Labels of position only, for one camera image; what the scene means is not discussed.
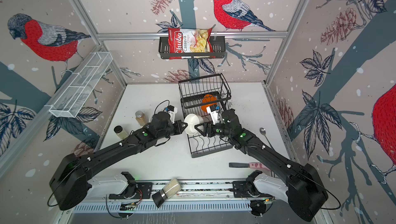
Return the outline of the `silver lidded spice jar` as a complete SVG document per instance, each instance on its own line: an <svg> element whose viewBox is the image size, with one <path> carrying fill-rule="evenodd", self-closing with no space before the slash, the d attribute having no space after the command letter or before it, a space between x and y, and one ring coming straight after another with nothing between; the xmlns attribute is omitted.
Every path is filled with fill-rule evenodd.
<svg viewBox="0 0 396 224"><path fill-rule="evenodd" d="M147 116L144 112L139 110L135 113L135 116L140 126L145 126L148 123Z"/></svg>

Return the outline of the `red cassava chips bag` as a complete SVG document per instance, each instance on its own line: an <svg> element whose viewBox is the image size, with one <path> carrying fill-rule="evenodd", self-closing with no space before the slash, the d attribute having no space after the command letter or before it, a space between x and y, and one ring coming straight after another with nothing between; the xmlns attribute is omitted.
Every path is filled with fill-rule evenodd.
<svg viewBox="0 0 396 224"><path fill-rule="evenodd" d="M209 53L213 52L209 41L212 28L193 30L184 28L168 28L168 44L171 54Z"/></svg>

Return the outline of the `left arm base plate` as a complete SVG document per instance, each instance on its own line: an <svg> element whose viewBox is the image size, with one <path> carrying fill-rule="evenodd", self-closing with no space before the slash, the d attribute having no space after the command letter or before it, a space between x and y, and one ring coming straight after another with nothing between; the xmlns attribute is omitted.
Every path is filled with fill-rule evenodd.
<svg viewBox="0 0 396 224"><path fill-rule="evenodd" d="M119 194L110 194L110 200L129 200L129 199L150 199L152 194L153 184L151 182L137 182L130 183L123 192Z"/></svg>

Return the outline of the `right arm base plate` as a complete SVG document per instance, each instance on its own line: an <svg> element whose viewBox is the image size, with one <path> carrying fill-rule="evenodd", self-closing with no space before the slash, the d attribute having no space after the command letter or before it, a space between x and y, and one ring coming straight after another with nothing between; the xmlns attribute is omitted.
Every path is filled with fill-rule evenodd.
<svg viewBox="0 0 396 224"><path fill-rule="evenodd" d="M233 181L230 191L234 194L235 198L269 198L274 197L268 194L259 193L253 186L246 181Z"/></svg>

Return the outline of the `white ceramic bowl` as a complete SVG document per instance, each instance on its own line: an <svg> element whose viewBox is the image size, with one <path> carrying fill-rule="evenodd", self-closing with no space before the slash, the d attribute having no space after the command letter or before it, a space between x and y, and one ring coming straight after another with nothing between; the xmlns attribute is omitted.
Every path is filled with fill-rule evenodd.
<svg viewBox="0 0 396 224"><path fill-rule="evenodd" d="M198 116L196 114L189 114L185 117L184 122L188 125L185 129L186 134L194 136L198 133L198 130L195 128L195 126L198 124L202 124L204 120L201 116Z"/></svg>

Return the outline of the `white mesh wall shelf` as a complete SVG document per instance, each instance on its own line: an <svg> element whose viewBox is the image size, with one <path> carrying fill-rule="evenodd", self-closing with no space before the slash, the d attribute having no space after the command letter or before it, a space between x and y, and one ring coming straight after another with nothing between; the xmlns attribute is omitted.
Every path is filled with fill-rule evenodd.
<svg viewBox="0 0 396 224"><path fill-rule="evenodd" d="M49 112L57 118L75 118L112 61L113 57L109 52L91 53L84 67L72 74L71 83Z"/></svg>

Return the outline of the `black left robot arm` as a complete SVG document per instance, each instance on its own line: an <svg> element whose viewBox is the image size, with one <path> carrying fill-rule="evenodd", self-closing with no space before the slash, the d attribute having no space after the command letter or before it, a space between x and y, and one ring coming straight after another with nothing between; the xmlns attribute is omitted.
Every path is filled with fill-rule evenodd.
<svg viewBox="0 0 396 224"><path fill-rule="evenodd" d="M127 138L96 152L76 156L71 153L60 162L49 185L60 210L66 211L82 202L92 187L88 183L111 165L156 146L158 140L180 135L188 126L181 120L171 120L169 113L160 111L150 123L133 131Z"/></svg>

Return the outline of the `black wall shelf basket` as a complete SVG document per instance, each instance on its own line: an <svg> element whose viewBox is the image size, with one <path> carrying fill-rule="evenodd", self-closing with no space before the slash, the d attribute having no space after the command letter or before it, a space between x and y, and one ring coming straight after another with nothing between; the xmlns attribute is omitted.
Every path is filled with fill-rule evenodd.
<svg viewBox="0 0 396 224"><path fill-rule="evenodd" d="M212 52L205 53L171 53L167 37L160 37L158 53L161 59L216 59L226 55L225 38L222 36L210 37Z"/></svg>

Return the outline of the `metal spoon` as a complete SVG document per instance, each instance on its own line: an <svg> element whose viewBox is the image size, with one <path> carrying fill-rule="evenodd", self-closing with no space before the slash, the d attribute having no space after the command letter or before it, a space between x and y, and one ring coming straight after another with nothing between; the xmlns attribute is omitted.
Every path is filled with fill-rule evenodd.
<svg viewBox="0 0 396 224"><path fill-rule="evenodd" d="M272 146L270 140L269 140L268 137L267 137L266 129L260 128L259 131L260 131L260 133L266 138L266 140L267 140L267 142L268 142L270 148L273 149L273 146Z"/></svg>

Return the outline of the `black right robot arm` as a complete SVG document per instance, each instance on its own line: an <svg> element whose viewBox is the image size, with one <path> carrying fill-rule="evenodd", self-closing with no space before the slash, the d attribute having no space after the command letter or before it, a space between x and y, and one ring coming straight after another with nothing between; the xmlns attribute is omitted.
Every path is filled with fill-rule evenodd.
<svg viewBox="0 0 396 224"><path fill-rule="evenodd" d="M227 137L237 150L273 171L285 184L289 206L304 221L312 221L328 200L328 193L313 166L302 166L265 145L254 133L241 126L234 109L224 111L220 123L209 121L196 124L194 128L203 136Z"/></svg>

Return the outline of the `orange plastic bowl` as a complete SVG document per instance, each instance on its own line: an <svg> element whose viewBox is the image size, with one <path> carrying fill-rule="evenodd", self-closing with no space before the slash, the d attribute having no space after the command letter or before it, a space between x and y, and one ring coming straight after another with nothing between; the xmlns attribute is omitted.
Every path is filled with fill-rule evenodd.
<svg viewBox="0 0 396 224"><path fill-rule="evenodd" d="M207 112L207 107L216 105L215 101L217 100L216 96L206 94L202 100L203 105L201 106L201 110L203 112Z"/></svg>

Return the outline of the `pink handled knife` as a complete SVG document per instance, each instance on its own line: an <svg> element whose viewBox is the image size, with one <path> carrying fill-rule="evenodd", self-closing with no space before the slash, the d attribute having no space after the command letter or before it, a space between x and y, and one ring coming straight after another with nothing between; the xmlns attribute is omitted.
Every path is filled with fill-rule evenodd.
<svg viewBox="0 0 396 224"><path fill-rule="evenodd" d="M261 171L271 171L262 163L229 163L230 168L250 168Z"/></svg>

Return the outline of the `black lidded spice jar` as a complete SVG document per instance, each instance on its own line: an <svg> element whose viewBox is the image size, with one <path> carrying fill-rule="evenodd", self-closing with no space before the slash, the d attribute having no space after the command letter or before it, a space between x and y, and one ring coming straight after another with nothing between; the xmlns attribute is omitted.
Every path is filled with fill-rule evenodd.
<svg viewBox="0 0 396 224"><path fill-rule="evenodd" d="M122 126L116 126L114 127L114 132L115 134L121 139L124 140L129 137L129 134L123 129Z"/></svg>

